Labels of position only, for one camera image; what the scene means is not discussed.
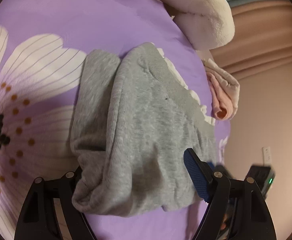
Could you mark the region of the white fluffy folded garment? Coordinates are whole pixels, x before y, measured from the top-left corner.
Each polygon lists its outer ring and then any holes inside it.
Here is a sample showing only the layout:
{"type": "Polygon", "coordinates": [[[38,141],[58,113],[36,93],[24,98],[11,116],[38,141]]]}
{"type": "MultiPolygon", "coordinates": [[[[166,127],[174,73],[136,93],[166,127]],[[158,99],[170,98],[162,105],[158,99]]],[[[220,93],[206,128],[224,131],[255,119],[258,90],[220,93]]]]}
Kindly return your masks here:
{"type": "Polygon", "coordinates": [[[173,21],[195,50],[228,44],[235,35],[230,5],[226,0],[160,0],[171,8],[173,21]]]}

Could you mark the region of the white wall socket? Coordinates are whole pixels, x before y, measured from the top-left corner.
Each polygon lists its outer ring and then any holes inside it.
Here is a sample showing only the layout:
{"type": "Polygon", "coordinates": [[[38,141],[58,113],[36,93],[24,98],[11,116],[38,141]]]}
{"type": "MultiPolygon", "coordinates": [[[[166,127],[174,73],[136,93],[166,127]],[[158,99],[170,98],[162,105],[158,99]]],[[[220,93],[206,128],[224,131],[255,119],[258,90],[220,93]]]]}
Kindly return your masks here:
{"type": "Polygon", "coordinates": [[[263,158],[263,164],[265,166],[271,166],[272,156],[271,156],[271,148],[269,146],[262,148],[262,158],[263,158]]]}

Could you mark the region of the pink curtain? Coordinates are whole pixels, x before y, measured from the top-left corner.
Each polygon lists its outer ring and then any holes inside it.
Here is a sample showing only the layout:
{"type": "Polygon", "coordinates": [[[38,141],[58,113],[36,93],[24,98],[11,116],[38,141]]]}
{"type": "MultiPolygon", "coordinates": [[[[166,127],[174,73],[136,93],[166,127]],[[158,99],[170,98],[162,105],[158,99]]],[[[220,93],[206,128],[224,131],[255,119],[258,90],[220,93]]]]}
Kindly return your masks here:
{"type": "Polygon", "coordinates": [[[292,63],[292,3],[253,2],[231,10],[234,38],[213,49],[217,65],[236,79],[292,63]]]}

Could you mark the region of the purple floral bed sheet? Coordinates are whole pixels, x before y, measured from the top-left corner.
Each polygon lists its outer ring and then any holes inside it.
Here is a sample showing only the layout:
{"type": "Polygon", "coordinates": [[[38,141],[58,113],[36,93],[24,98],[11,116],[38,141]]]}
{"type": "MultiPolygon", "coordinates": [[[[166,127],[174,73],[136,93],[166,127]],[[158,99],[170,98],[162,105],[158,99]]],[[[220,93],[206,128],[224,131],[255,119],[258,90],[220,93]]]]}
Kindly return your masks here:
{"type": "MultiPolygon", "coordinates": [[[[13,239],[36,177],[58,179],[81,167],[70,147],[87,55],[124,58],[152,43],[162,50],[213,120],[217,160],[228,122],[212,115],[212,96],[197,51],[160,0],[3,0],[0,4],[0,236],[13,239]]],[[[85,213],[100,239],[191,239],[205,210],[187,207],[123,217],[85,213]]]]}

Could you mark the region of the pink folded garment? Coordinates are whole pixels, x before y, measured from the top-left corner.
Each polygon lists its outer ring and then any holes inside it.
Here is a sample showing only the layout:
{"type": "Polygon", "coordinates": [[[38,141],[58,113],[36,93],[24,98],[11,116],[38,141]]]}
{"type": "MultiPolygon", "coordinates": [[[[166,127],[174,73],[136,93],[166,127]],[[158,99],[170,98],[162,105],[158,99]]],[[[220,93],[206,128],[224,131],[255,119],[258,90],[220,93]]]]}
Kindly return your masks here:
{"type": "Polygon", "coordinates": [[[221,87],[217,78],[212,73],[206,73],[209,88],[212,94],[212,109],[217,120],[227,120],[233,113],[233,105],[230,97],[221,87]]]}

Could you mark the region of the grey New York sweatshirt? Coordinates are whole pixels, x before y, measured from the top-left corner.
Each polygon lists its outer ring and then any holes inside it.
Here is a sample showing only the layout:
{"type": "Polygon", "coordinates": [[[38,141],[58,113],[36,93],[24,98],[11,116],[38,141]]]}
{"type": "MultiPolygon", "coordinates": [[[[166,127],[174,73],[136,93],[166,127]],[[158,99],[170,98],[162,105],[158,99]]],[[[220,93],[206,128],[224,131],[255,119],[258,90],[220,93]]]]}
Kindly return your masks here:
{"type": "Polygon", "coordinates": [[[217,160],[212,118],[152,43],[124,58],[103,50],[87,55],[70,147],[82,169],[72,203],[98,215],[187,207],[198,196],[184,151],[217,160]]]}

